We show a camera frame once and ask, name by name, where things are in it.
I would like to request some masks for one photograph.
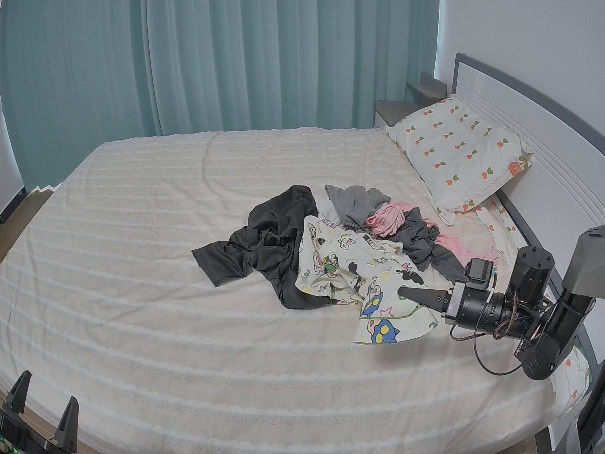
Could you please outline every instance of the dark gray garment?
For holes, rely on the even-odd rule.
[[[464,267],[458,258],[449,249],[435,244],[439,236],[439,228],[436,225],[427,226],[427,223],[422,220],[418,207],[404,212],[404,216],[405,222],[397,233],[385,238],[391,242],[401,242],[404,252],[419,271],[426,271],[428,265],[432,264],[448,281],[452,283],[464,281]]]
[[[338,217],[344,225],[354,229],[365,229],[367,218],[373,216],[383,203],[391,201],[389,196],[377,188],[366,191],[366,187],[361,185],[351,185],[345,190],[326,185],[325,189]]]
[[[308,187],[293,185],[253,208],[248,225],[231,234],[228,241],[191,252],[215,287],[246,277],[254,268],[270,281],[286,308],[324,306],[330,303],[328,296],[306,294],[295,286],[306,216],[317,217],[315,199]]]

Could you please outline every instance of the pink star print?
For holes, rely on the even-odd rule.
[[[387,318],[392,318],[393,317],[393,307],[389,306],[386,309],[381,309],[380,310],[380,315],[381,316],[386,316]]]

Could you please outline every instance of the wooden floor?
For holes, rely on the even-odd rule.
[[[29,194],[19,204],[19,207],[15,209],[12,215],[8,218],[5,224],[0,225],[0,262],[3,261],[4,257],[17,241],[17,238],[21,235],[21,232],[26,228],[27,224],[34,215],[40,210],[41,206],[49,199],[52,195],[51,190],[43,192],[33,192]],[[0,401],[4,400],[4,392],[0,392]],[[50,439],[55,434],[55,428],[51,426],[47,421],[42,419],[39,415],[33,413],[30,409],[26,408],[23,415],[27,423],[35,428],[40,434],[44,435],[47,439]],[[98,451],[88,447],[87,445],[79,442],[78,452],[84,454],[100,454]],[[537,452],[535,441],[530,439],[526,443],[518,444],[509,449],[503,450],[497,454],[525,454]]]

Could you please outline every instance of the pink garment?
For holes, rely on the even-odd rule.
[[[409,201],[396,201],[391,205],[398,205],[404,212],[412,210],[412,208],[415,207],[415,205],[413,205]],[[424,220],[429,227],[431,225],[436,225],[437,227],[439,227],[439,224],[437,222],[432,221],[430,218],[422,217],[422,220]],[[466,266],[466,264],[468,264],[468,261],[470,261],[473,257],[479,257],[480,259],[492,261],[494,263],[494,266],[498,267],[498,258],[500,257],[500,255],[493,248],[486,249],[482,253],[474,253],[473,251],[469,251],[462,244],[461,239],[459,239],[458,237],[450,236],[448,234],[443,234],[441,231],[439,231],[439,236],[437,237],[435,244],[439,244],[445,247],[446,249],[452,251],[463,266]]]
[[[404,224],[403,208],[397,203],[384,203],[376,213],[368,217],[366,225],[376,237],[394,236]]]

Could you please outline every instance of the gray headboard frame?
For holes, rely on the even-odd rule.
[[[577,114],[573,113],[565,106],[559,104],[558,102],[553,100],[551,97],[545,95],[538,89],[535,89],[534,87],[525,84],[524,82],[518,80],[517,78],[514,78],[510,74],[506,74],[505,72],[500,71],[495,67],[492,67],[488,64],[484,64],[483,62],[480,62],[477,59],[473,59],[472,57],[469,57],[466,54],[459,52],[458,54],[456,54],[454,80],[452,83],[452,94],[456,93],[456,85],[458,82],[458,65],[460,63],[472,67],[477,71],[482,72],[483,74],[486,74],[495,80],[498,80],[499,82],[514,89],[519,94],[524,95],[526,98],[540,105],[542,108],[549,111],[551,114],[559,118],[562,122],[570,126],[573,130],[575,130],[593,147],[599,150],[602,155],[605,155],[605,136],[598,132],[593,126],[589,125]],[[503,206],[509,212],[511,219],[515,222],[519,231],[525,237],[527,243],[531,246],[541,247],[540,241],[538,240],[537,236],[533,233],[528,223],[523,219],[523,216],[518,212],[517,208],[515,208],[514,204],[509,200],[506,194],[502,190],[498,190],[497,196],[502,202]],[[562,282],[563,281],[561,275],[556,269],[554,269],[550,278],[549,285],[552,293],[557,298],[563,291]],[[578,345],[578,347],[582,348],[586,360],[588,360],[588,363],[591,367],[593,376],[596,378],[596,375],[598,375],[601,365],[599,365],[596,361],[595,353],[592,348],[590,338],[584,326],[582,326],[578,332],[576,344]]]

